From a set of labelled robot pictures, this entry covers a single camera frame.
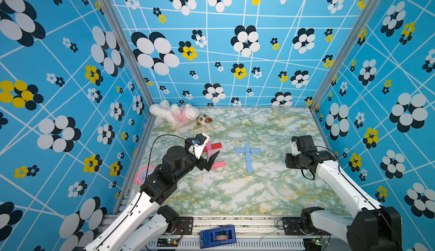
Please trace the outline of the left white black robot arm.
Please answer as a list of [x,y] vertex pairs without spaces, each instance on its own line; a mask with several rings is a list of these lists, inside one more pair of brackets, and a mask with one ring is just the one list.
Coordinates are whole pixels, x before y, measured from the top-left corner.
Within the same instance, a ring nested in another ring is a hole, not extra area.
[[132,202],[84,251],[140,251],[152,240],[175,230],[179,215],[165,200],[177,183],[194,168],[210,171],[219,152],[202,157],[203,147],[172,146],[161,165],[146,178]]

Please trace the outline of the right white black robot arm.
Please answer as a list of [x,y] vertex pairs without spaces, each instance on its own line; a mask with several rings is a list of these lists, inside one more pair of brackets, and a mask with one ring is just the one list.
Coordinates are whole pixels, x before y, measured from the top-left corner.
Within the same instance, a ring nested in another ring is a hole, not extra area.
[[346,242],[353,251],[401,251],[401,215],[384,207],[358,186],[340,167],[335,154],[319,151],[310,135],[292,137],[287,168],[309,171],[321,178],[343,201],[352,219],[339,217],[322,207],[306,208],[300,215],[305,234],[322,230]]

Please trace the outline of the small brown white plush dog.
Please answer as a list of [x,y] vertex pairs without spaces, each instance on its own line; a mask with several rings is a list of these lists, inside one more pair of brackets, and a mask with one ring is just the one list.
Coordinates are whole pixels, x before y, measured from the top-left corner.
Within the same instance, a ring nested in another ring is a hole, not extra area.
[[206,114],[200,115],[197,118],[197,126],[206,125],[213,122],[213,119],[207,116]]

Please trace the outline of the white pink plush toy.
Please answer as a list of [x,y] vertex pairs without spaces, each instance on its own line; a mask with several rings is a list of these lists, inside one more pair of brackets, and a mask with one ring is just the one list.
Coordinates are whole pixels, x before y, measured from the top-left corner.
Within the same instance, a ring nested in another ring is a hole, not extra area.
[[199,110],[191,104],[178,106],[170,104],[167,100],[152,104],[149,111],[152,115],[163,118],[173,125],[189,123],[199,116]]

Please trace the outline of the pink alarm clock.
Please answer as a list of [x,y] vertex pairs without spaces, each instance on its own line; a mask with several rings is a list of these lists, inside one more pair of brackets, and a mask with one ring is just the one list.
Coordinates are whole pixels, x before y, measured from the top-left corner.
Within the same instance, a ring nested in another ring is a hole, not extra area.
[[138,185],[142,185],[145,182],[147,176],[154,172],[155,168],[156,167],[152,165],[140,168],[135,175],[134,182]]

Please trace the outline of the blue box device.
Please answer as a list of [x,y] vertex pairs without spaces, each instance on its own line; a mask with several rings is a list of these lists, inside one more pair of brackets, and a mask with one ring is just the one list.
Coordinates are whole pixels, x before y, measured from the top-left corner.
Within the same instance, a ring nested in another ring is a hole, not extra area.
[[234,226],[224,226],[201,231],[199,238],[201,249],[237,243]]

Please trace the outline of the right circuit board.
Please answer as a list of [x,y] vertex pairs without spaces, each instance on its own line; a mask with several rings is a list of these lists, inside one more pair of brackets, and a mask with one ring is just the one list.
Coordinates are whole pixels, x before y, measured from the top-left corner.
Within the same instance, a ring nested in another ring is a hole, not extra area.
[[306,248],[313,247],[313,246],[322,246],[322,241],[320,239],[304,239],[304,246]]

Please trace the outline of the circuit board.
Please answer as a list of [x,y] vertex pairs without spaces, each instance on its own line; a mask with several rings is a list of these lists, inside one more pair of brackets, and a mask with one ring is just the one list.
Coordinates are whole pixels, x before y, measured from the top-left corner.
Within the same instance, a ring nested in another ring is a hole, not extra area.
[[157,240],[157,245],[159,247],[178,247],[180,239],[163,239],[160,238]]
[[313,246],[322,246],[322,241],[320,239],[304,239],[304,246],[306,248],[313,247]]

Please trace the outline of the left circuit board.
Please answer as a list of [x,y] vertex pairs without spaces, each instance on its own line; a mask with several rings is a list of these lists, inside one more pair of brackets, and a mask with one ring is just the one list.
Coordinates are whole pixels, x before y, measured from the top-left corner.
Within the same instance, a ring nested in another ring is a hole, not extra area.
[[159,247],[178,247],[180,239],[163,239],[160,238],[157,240],[157,245]]

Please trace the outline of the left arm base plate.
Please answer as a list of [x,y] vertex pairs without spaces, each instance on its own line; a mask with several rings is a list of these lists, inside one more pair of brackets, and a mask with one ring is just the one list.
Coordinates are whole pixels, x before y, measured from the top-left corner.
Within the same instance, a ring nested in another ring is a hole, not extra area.
[[175,225],[169,232],[170,235],[191,235],[193,231],[193,217],[178,217]]

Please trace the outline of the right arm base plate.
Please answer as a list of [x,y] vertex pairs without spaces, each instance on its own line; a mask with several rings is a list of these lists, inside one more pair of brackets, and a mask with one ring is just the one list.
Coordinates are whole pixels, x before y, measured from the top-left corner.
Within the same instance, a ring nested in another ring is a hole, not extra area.
[[304,232],[301,228],[300,217],[284,217],[282,218],[282,226],[287,236],[322,236],[322,232],[319,229],[315,229],[312,232]]

